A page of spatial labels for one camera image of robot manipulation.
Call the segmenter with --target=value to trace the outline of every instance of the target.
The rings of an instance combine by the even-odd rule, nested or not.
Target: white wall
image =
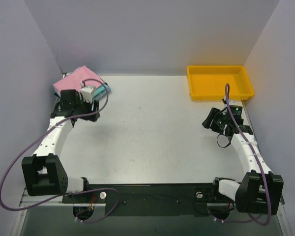
[[[182,74],[244,64],[279,0],[25,0],[61,69]]]
[[[247,103],[261,153],[284,179],[295,235],[295,0],[281,0],[245,67],[255,90]]]
[[[46,130],[52,83],[61,78],[52,52],[22,0],[0,0],[0,179],[12,159]],[[21,162],[8,177],[3,201],[17,207],[24,189]],[[0,236],[15,213],[0,207]]]

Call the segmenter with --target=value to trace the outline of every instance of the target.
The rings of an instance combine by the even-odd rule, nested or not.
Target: pink towel
[[[96,75],[93,71],[91,71],[84,65],[82,67],[77,68],[70,75],[67,75],[63,79],[54,83],[54,88],[59,93],[61,90],[65,89],[75,89],[76,91],[80,91],[81,81],[85,79],[97,79],[104,83],[104,81],[98,75]],[[96,81],[86,81],[85,84],[96,86],[96,88],[99,88],[101,86],[101,84]]]

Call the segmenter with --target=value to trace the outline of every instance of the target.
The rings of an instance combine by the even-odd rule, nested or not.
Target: yellow tray
[[[187,75],[193,101],[221,100],[226,83],[230,84],[232,100],[247,100],[254,95],[246,70],[241,65],[190,65]]]

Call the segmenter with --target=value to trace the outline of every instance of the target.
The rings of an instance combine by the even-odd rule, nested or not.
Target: white table surface
[[[108,105],[67,137],[60,159],[68,175],[96,184],[242,180],[235,149],[218,147],[217,133],[201,125],[222,102],[191,101],[186,76],[102,78],[112,88]]]

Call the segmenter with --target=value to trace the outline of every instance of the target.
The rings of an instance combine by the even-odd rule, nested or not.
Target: cable
[[[99,82],[101,85],[104,85],[103,82],[101,82],[100,80],[97,80],[97,79],[86,79],[83,81],[83,83],[85,83],[86,81],[96,81],[96,82]],[[83,114],[83,115],[75,115],[75,116],[71,116],[71,117],[67,117],[67,118],[64,118],[63,120],[59,121],[58,123],[56,123],[53,127],[51,127],[44,135],[42,135],[41,137],[39,137],[38,139],[36,139],[33,143],[31,143],[30,145],[28,145],[23,151],[21,151],[15,158],[14,160],[11,162],[11,164],[8,166],[8,168],[6,169],[6,171],[4,172],[3,176],[2,176],[2,179],[0,181],[0,206],[6,210],[9,210],[9,211],[20,211],[20,210],[27,210],[27,209],[30,209],[30,208],[33,208],[33,207],[36,207],[38,205],[41,205],[47,201],[50,201],[54,198],[57,198],[57,197],[60,197],[61,195],[55,195],[53,197],[50,197],[48,199],[45,199],[41,202],[38,202],[38,203],[35,203],[31,206],[26,206],[26,207],[22,207],[22,208],[11,208],[11,207],[8,207],[7,205],[5,205],[2,201],[2,187],[3,187],[3,184],[4,184],[4,181],[7,177],[7,175],[9,174],[10,170],[12,169],[12,167],[14,166],[14,164],[20,159],[21,156],[23,156],[23,154],[28,151],[32,146],[34,146],[35,144],[37,144],[39,141],[41,141],[44,137],[46,137],[49,133],[51,133],[58,125],[64,123],[65,121],[69,120],[69,119],[78,119],[78,118],[82,118],[82,117],[87,117],[87,116],[93,116],[99,112],[101,112],[107,105],[108,103],[108,90],[107,88],[104,86],[104,89],[106,91],[106,101],[104,103],[104,105],[101,107],[101,109],[99,109],[98,111],[95,111],[95,112],[92,112],[92,113],[89,113],[89,114]],[[74,195],[76,194],[83,194],[83,193],[87,193],[88,191],[83,191],[83,192],[78,192],[78,193],[75,193]]]
[[[218,143],[218,137],[220,137],[221,134],[219,134],[217,137],[216,137],[216,143],[217,145],[220,147],[220,148],[227,148],[229,145],[231,145],[231,142],[229,142],[228,144],[226,144],[224,147],[221,146],[219,143]]]
[[[229,111],[229,114],[237,128],[237,130],[239,131],[239,133],[242,135],[243,139],[247,142],[247,144],[249,145],[256,161],[257,161],[257,164],[259,166],[259,169],[260,169],[260,172],[261,172],[261,176],[262,176],[262,180],[264,182],[264,186],[265,186],[265,196],[266,196],[266,203],[267,203],[267,218],[266,218],[266,221],[265,222],[260,222],[258,219],[261,217],[258,216],[257,218],[254,218],[250,213],[248,214],[249,217],[251,218],[251,220],[248,220],[248,221],[236,221],[236,220],[233,220],[233,221],[224,221],[224,222],[234,222],[234,223],[248,223],[248,222],[252,222],[252,221],[255,221],[257,224],[261,225],[261,226],[266,226],[270,223],[270,220],[271,220],[271,202],[270,202],[270,194],[269,194],[269,189],[267,187],[267,182],[266,182],[266,175],[265,175],[265,172],[264,170],[262,169],[262,165],[261,165],[261,162],[259,160],[259,158],[257,157],[257,154],[255,152],[255,149],[254,147],[251,145],[251,143],[249,143],[249,140],[247,139],[247,137],[244,135],[243,131],[240,129],[238,123],[236,122],[236,119],[235,117],[233,116],[233,113],[232,113],[232,110],[231,110],[231,107],[230,107],[230,103],[229,103],[229,94],[230,94],[230,85],[229,84],[226,84],[225,85],[225,97],[226,97],[226,104],[227,104],[227,109]]]
[[[93,207],[92,203],[95,202],[96,200],[97,200],[97,196],[94,195],[93,200],[89,203],[89,207],[90,207],[92,210],[94,210],[94,207]]]
[[[115,208],[117,207],[117,205],[118,205],[118,203],[119,203],[119,197],[120,197],[120,194],[119,194],[119,191],[118,191],[118,190],[116,190],[116,189],[114,189],[114,188],[98,188],[98,189],[87,190],[87,191],[84,191],[83,193],[92,193],[92,192],[105,191],[105,190],[112,190],[112,191],[115,191],[115,192],[118,193],[118,198],[117,198],[117,201],[116,201],[116,203],[114,204],[114,206],[110,209],[110,211],[108,211],[108,212],[107,212],[104,216],[102,216],[101,218],[99,218],[99,219],[97,219],[97,220],[94,220],[94,221],[85,221],[85,220],[81,220],[81,223],[84,223],[84,224],[94,224],[94,223],[97,223],[97,222],[99,222],[99,221],[105,219],[107,216],[110,215],[110,213],[112,213],[112,212],[115,210]],[[75,215],[76,220],[77,220],[78,216],[79,216],[80,214],[82,214],[83,212],[85,212],[85,211],[88,211],[88,209],[83,210],[83,211],[80,211],[79,213],[77,213],[77,214]]]

